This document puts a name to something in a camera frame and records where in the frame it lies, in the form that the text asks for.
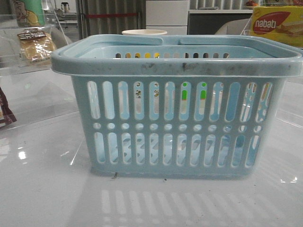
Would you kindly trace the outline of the packaged bread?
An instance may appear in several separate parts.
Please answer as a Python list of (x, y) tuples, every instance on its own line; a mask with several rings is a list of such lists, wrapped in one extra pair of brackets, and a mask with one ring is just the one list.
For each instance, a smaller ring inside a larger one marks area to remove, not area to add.
[(17, 34), (20, 43), (20, 57), (28, 65), (50, 63), (51, 53), (57, 49), (49, 33), (41, 28), (25, 29)]

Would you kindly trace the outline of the light blue plastic basket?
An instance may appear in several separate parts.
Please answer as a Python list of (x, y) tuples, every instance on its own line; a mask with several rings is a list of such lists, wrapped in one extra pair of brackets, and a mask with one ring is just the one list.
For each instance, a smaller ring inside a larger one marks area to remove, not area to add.
[(69, 75), (92, 169), (250, 175), (301, 49), (243, 35), (93, 35), (54, 51)]

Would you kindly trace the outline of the white paper cup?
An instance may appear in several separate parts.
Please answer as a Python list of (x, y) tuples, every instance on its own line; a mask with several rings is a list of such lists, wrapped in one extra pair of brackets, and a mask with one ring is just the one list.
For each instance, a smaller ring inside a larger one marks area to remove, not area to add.
[(165, 30), (156, 30), (156, 29), (133, 29), (122, 31), (123, 35), (166, 35), (167, 31)]

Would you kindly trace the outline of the green and yellow snack bag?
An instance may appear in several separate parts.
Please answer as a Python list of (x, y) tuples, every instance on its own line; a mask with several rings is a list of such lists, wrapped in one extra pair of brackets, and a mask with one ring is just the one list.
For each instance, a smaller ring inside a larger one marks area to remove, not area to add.
[(40, 0), (12, 1), (17, 24), (20, 27), (44, 26), (44, 10)]

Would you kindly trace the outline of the yellow nabati wafer box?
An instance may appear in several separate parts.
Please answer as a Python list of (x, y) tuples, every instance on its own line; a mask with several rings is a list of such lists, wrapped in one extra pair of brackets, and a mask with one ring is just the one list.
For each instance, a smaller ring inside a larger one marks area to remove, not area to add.
[(302, 6), (255, 7), (249, 35), (302, 48)]

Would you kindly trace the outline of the white cabinet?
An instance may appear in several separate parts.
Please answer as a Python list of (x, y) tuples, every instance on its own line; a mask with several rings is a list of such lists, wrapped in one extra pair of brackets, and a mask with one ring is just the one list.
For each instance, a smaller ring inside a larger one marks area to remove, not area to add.
[(165, 30), (169, 35), (186, 35), (188, 0), (147, 0), (146, 28)]

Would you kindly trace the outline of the dark red snack packet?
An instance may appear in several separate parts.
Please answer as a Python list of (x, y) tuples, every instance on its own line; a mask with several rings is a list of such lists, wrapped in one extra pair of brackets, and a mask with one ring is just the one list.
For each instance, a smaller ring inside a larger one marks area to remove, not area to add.
[(9, 108), (7, 98), (2, 89), (0, 89), (0, 127), (4, 127), (16, 121), (15, 115)]

